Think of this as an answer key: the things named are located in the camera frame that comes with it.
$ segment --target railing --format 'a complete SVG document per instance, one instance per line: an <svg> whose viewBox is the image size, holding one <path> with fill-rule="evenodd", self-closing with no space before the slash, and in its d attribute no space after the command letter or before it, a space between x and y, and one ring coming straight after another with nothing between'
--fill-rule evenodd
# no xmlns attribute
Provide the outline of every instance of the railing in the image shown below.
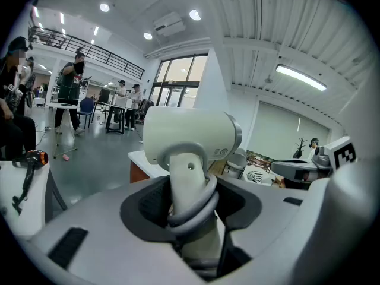
<svg viewBox="0 0 380 285"><path fill-rule="evenodd" d="M141 79L145 72L145 70L139 66L100 46L92 45L85 40L67 34L64 35L58 31L49 30L48 28L44 28L43 31L36 26L30 28L29 41L74 53L80 48L80 51L85 54L86 57L119 69L138 79Z"/></svg>

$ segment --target black cap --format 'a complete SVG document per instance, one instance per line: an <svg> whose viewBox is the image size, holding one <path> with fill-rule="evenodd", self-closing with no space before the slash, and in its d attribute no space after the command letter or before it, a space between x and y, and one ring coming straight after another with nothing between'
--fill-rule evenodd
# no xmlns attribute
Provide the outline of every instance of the black cap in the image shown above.
<svg viewBox="0 0 380 285"><path fill-rule="evenodd" d="M13 53L15 50L23 50L27 52L29 48L26 46L26 39L24 37L17 37L12 40L8 46L8 52Z"/></svg>

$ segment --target box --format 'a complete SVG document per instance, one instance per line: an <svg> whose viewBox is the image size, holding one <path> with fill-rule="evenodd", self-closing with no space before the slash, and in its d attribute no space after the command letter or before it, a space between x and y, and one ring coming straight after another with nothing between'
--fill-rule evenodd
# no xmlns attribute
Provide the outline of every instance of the box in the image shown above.
<svg viewBox="0 0 380 285"><path fill-rule="evenodd" d="M115 100L115 106L132 108L132 99L118 96Z"/></svg>

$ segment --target gray floor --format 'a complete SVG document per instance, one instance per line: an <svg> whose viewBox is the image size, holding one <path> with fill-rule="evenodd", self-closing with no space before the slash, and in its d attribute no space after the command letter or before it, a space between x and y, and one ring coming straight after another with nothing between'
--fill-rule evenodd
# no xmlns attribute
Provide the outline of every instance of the gray floor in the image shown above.
<svg viewBox="0 0 380 285"><path fill-rule="evenodd" d="M143 126L136 125L136 131L125 131L124 135L110 132L106 134L104 121L105 115L95 114L94 122L85 133L75 137L75 145L78 150L67 153L69 160L65 161L61 156L53 158L55 146L55 134L53 130L37 132L38 150L43 150L49 155L50 168L57 187L67 206L91 194L100 191L129 185L130 160L128 153L143 150L139 143L143 136ZM28 115L37 123L36 130L45 126L54 127L53 113L48 108L34 107L31 115ZM68 115L64 114L62 120L62 141L72 144L72 136L68 127ZM80 118L80 127L84 126L84 116Z"/></svg>

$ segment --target air conditioner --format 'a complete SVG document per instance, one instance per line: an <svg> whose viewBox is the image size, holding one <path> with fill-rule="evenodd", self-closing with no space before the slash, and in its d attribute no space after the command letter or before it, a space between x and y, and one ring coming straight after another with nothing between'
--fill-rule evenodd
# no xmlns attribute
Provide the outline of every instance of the air conditioner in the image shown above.
<svg viewBox="0 0 380 285"><path fill-rule="evenodd" d="M171 12L170 14L156 20L153 24L157 34L165 37L186 29L186 25L183 24L180 15L176 12Z"/></svg>

